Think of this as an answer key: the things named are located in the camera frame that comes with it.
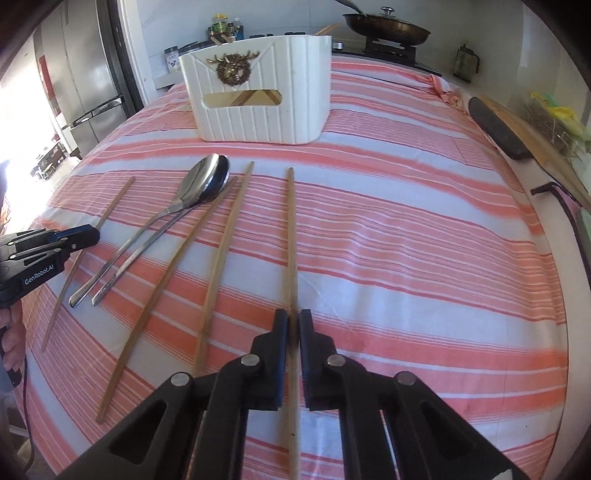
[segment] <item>spoon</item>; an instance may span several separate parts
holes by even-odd
[[[359,15],[363,15],[364,17],[367,17],[367,15],[364,14],[363,11],[357,5],[355,5],[351,0],[335,0],[335,1],[346,6],[346,7],[352,8]]]
[[[180,212],[194,206],[199,200],[202,193],[204,193],[213,180],[213,176],[220,162],[220,155],[213,153],[200,160],[185,176],[181,185],[179,185],[177,193],[174,195],[173,201],[164,210],[156,213],[150,218],[142,228],[140,228],[131,238],[129,238],[119,249],[115,252],[113,257],[103,265],[103,267],[84,285],[81,286],[70,297],[70,307],[75,307],[80,301],[86,297],[88,292],[99,282],[101,277],[105,275],[108,269],[123,255],[123,253],[144,233],[154,222],[162,217],[175,212]]]
[[[187,215],[193,208],[202,203],[206,203],[213,200],[225,187],[228,182],[230,175],[230,162],[224,155],[220,155],[219,165],[215,171],[212,181],[209,183],[207,188],[203,191],[199,197],[199,202],[195,205],[190,206],[187,209],[181,210],[175,216],[173,216],[168,222],[166,222],[158,231],[154,232],[138,249],[131,254],[131,256],[119,267],[119,270],[111,277],[111,279],[105,283],[102,288],[92,297],[92,304],[96,305],[99,303],[106,293],[111,289],[113,285],[119,280],[129,266],[135,262],[139,256],[144,253],[150,245],[152,245],[166,230],[170,228],[172,224],[180,220],[182,217]]]

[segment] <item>striped tablecloth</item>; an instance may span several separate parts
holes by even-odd
[[[176,86],[89,154],[36,224],[96,223],[136,177],[71,294],[168,204],[202,157],[226,154],[237,175],[255,160],[213,319],[207,367],[216,371],[247,352],[287,301],[286,175],[294,167],[300,306],[312,310],[317,330],[372,371],[416,373],[537,479],[566,390],[560,284],[522,186],[475,124],[449,105],[447,90],[436,77],[335,57],[324,133],[289,146],[199,140],[187,92]],[[45,353],[41,341],[66,274],[24,300],[33,435],[56,471],[169,375],[189,368],[235,193],[157,304],[105,424],[95,423],[96,411],[129,330],[203,209],[174,225],[99,306],[64,304]],[[286,421],[285,410],[251,412],[243,478],[287,478]],[[337,416],[302,405],[301,425],[304,477],[342,478]]]

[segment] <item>wreath emblem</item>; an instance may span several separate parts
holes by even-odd
[[[217,78],[222,83],[230,86],[242,85],[251,77],[251,63],[249,60],[257,58],[261,54],[260,51],[251,53],[249,50],[246,55],[239,53],[230,53],[224,55],[221,59],[214,56],[214,59],[207,59],[209,63],[217,63]]]

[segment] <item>yellow bag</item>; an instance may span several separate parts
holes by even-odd
[[[575,137],[580,137],[586,142],[591,141],[591,135],[589,135],[589,132],[587,132],[585,126],[579,122],[576,113],[571,107],[553,106],[547,97],[542,96],[539,93],[532,92],[530,93],[530,96],[542,102],[544,109],[552,117],[560,121],[560,123],[564,125],[570,134],[574,135]]]

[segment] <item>finger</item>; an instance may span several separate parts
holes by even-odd
[[[22,323],[12,325],[2,337],[2,350],[8,352],[19,343],[25,343],[26,330]]]
[[[14,305],[10,307],[10,313],[12,315],[11,324],[22,323],[22,301],[18,300]]]
[[[0,310],[0,328],[5,327],[9,323],[10,323],[10,310],[9,309]]]
[[[25,342],[19,343],[15,348],[4,355],[4,368],[6,371],[16,371],[25,360]]]

